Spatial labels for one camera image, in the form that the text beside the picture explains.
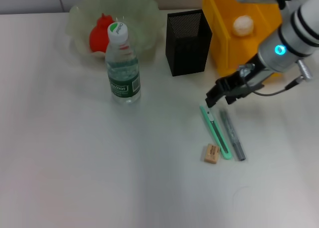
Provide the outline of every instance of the blue led light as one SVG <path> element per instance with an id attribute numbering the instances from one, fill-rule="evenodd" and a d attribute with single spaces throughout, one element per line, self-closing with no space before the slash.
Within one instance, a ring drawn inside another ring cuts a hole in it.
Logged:
<path id="1" fill-rule="evenodd" d="M 286 48 L 283 45 L 277 45 L 275 47 L 275 53 L 277 55 L 284 55 L 286 53 Z"/>

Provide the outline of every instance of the green bottle label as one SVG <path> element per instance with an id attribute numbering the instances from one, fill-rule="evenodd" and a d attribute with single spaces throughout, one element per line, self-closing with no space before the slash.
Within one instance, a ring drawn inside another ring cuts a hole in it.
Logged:
<path id="1" fill-rule="evenodd" d="M 119 81 L 109 77 L 109 81 L 112 93 L 120 98 L 133 97 L 141 88 L 139 72 L 130 80 Z"/>

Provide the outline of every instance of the gray pen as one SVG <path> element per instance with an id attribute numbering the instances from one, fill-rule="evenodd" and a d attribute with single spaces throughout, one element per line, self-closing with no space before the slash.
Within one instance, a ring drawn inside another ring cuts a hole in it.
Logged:
<path id="1" fill-rule="evenodd" d="M 227 130 L 227 133 L 228 133 L 228 136 L 229 136 L 229 139 L 230 139 L 230 142 L 232 143 L 234 149 L 235 149 L 235 152 L 236 152 L 236 155 L 238 157 L 238 160 L 239 161 L 244 161 L 246 159 L 245 157 L 245 154 L 244 154 L 244 151 L 243 151 L 243 148 L 241 147 L 241 144 L 240 144 L 240 141 L 238 139 L 238 136 L 237 136 L 237 133 L 235 131 L 235 128 L 228 116 L 228 113 L 226 110 L 221 110 L 220 111 L 220 116 L 221 116 L 221 119 L 224 123 L 224 126 Z"/>

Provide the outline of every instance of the white cap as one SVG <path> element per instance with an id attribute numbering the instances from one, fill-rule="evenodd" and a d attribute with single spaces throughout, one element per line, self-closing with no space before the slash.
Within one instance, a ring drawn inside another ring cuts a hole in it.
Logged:
<path id="1" fill-rule="evenodd" d="M 124 44 L 129 38 L 128 27 L 122 22 L 114 22 L 109 25 L 108 35 L 112 44 Z"/>

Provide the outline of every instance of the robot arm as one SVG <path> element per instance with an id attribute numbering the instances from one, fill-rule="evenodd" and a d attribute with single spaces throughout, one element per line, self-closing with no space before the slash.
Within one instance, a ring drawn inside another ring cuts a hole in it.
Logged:
<path id="1" fill-rule="evenodd" d="M 262 2 L 273 3 L 274 0 Z M 295 63 L 299 66 L 301 76 L 286 86 L 285 90 L 302 80 L 310 80 L 312 75 L 303 59 L 319 48 L 318 15 L 319 0 L 308 0 L 293 11 L 289 19 L 283 19 L 282 25 L 259 45 L 258 52 L 252 59 L 239 66 L 234 74 L 216 81 L 216 85 L 206 94 L 208 107 L 214 106 L 223 96 L 228 104 L 232 104 L 239 98 L 255 93 L 263 87 L 262 82 L 273 73 L 284 73 Z"/>

